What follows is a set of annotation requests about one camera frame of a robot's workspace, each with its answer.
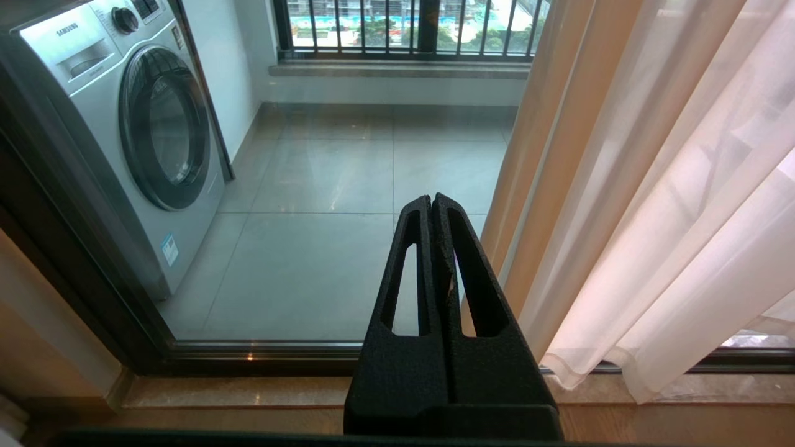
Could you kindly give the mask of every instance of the samsung logo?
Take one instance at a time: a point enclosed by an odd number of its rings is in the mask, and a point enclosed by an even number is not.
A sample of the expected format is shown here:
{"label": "samsung logo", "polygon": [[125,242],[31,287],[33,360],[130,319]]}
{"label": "samsung logo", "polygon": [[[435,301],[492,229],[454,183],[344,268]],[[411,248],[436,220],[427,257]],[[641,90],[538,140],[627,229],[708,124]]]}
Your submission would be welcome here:
{"label": "samsung logo", "polygon": [[58,35],[58,37],[60,37],[60,36],[63,36],[64,34],[68,33],[69,31],[72,31],[73,29],[77,29],[77,24],[76,23],[72,23],[71,25],[66,25],[65,27],[57,30],[56,34]]}

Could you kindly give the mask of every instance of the washing machine door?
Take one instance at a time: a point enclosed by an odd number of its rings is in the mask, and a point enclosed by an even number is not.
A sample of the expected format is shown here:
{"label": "washing machine door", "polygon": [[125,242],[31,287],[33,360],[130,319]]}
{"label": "washing machine door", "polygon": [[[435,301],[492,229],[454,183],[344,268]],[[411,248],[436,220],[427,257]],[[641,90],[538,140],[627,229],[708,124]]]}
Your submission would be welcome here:
{"label": "washing machine door", "polygon": [[178,55],[149,46],[127,65],[119,96],[127,166],[153,204],[184,209],[201,194],[210,128],[199,84]]}

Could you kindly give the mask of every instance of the sticker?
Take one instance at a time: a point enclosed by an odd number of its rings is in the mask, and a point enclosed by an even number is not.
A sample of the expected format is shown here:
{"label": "sticker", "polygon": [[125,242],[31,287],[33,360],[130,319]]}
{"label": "sticker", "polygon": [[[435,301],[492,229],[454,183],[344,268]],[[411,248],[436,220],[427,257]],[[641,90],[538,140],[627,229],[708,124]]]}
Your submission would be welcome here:
{"label": "sticker", "polygon": [[182,45],[183,45],[183,43],[182,43],[182,34],[180,33],[179,27],[174,25],[174,27],[171,28],[171,34],[174,35],[174,41],[176,42],[176,47],[178,49],[182,49]]}
{"label": "sticker", "polygon": [[172,266],[174,261],[176,261],[176,257],[180,255],[180,251],[177,250],[174,236],[171,233],[165,237],[160,248],[163,250],[165,261],[169,264],[169,267]]}

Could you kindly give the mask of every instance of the white curtain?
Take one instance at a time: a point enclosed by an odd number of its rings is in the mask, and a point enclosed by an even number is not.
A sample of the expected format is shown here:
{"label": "white curtain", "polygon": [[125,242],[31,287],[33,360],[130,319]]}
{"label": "white curtain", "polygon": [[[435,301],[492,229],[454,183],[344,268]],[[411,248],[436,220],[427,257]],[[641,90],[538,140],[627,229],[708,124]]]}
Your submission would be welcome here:
{"label": "white curtain", "polygon": [[[570,30],[534,186],[503,166],[483,242],[541,364],[574,387],[609,360],[643,402],[740,329],[795,333],[795,2],[645,1],[612,41],[600,8]],[[611,45],[603,95],[572,91]],[[509,156],[538,150],[521,120]]]}

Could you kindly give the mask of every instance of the white wall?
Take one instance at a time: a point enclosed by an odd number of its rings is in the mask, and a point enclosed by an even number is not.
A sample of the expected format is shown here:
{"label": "white wall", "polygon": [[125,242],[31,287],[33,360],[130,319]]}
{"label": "white wall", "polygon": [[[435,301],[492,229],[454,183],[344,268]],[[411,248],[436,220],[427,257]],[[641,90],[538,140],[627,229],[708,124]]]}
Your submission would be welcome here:
{"label": "white wall", "polygon": [[235,3],[183,0],[183,5],[224,143],[234,160],[262,102],[252,83]]}
{"label": "white wall", "polygon": [[122,365],[0,231],[0,388],[27,398],[105,397]]}
{"label": "white wall", "polygon": [[525,80],[269,76],[268,67],[277,63],[272,4],[270,0],[235,2],[253,89],[261,101],[517,106],[527,84]]}

